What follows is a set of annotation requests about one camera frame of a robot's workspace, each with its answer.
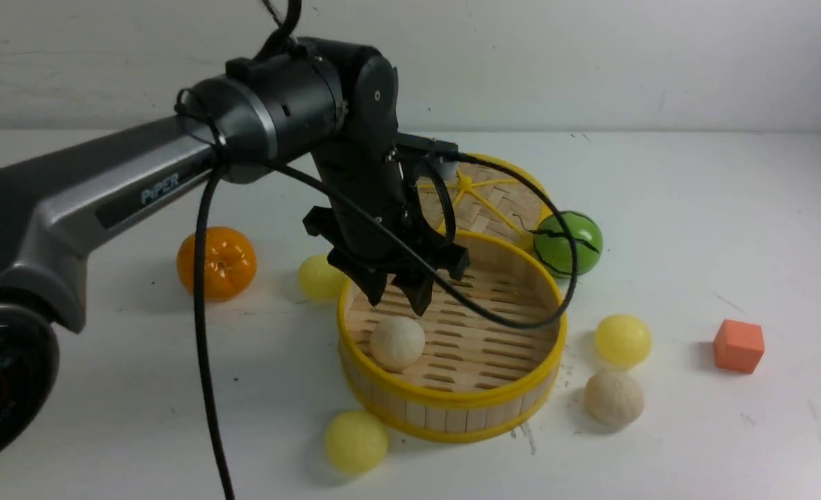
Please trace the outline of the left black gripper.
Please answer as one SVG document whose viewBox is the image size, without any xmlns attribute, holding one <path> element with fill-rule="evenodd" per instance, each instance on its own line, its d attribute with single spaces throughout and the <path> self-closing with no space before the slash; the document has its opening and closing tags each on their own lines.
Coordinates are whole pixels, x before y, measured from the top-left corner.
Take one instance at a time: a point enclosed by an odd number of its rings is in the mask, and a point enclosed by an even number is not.
<svg viewBox="0 0 821 500">
<path fill-rule="evenodd" d="M 459 278 L 469 265 L 454 232 L 445 236 L 424 218 L 417 192 L 420 178 L 445 187 L 455 173 L 458 145 L 449 140 L 398 133 L 374 155 L 363 143 L 328 140 L 313 149 L 320 180 L 330 190 L 330 208 L 313 208 L 306 230 L 332 244 L 329 262 L 345 273 L 375 307 L 388 281 L 422 317 L 429 309 L 431 269 Z"/>
</svg>

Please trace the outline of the left robot arm silver black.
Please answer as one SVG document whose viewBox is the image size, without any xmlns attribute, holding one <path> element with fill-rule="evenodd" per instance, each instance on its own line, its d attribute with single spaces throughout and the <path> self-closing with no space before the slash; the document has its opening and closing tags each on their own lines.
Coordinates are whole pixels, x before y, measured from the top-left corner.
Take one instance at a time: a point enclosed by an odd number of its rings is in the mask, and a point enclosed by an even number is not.
<svg viewBox="0 0 821 500">
<path fill-rule="evenodd" d="M 85 326 L 89 255 L 214 171 L 254 183 L 310 154 L 331 205 L 303 218 L 308 234 L 371 304 L 392 284 L 423 314 L 433 270 L 461 278 L 469 256 L 424 218 L 415 183 L 440 142 L 399 133 L 397 94 L 379 50 L 302 37 L 230 60 L 172 117 L 0 168 L 0 452 L 55 383 L 53 326 Z"/>
</svg>

